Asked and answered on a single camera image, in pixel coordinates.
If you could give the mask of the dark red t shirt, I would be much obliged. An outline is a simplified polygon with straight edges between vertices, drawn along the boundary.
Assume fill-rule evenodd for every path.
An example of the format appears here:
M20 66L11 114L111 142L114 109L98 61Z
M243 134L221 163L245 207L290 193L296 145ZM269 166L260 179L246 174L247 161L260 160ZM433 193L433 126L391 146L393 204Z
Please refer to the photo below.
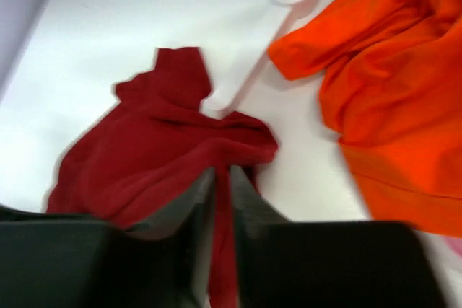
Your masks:
M128 227L177 198L205 169L215 170L209 298L235 307L237 272L228 169L254 177L278 144L268 126L234 112L216 120L199 111L210 93L197 47L161 48L155 66L115 86L118 104L64 155L48 197L49 213L89 213Z

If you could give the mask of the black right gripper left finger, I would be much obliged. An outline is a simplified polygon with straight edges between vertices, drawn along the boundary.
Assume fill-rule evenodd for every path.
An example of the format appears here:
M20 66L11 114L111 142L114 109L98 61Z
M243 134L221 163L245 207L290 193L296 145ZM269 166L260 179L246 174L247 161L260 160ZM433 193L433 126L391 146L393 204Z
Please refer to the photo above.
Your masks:
M214 170L129 229L1 208L3 307L204 307Z

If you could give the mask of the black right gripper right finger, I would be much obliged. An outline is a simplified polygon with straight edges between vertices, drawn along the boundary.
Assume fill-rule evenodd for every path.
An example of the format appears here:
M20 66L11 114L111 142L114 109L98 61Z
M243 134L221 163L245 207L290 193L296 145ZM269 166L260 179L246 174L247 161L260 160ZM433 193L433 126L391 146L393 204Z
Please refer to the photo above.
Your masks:
M293 222L230 168L242 307L446 307L422 243L394 221Z

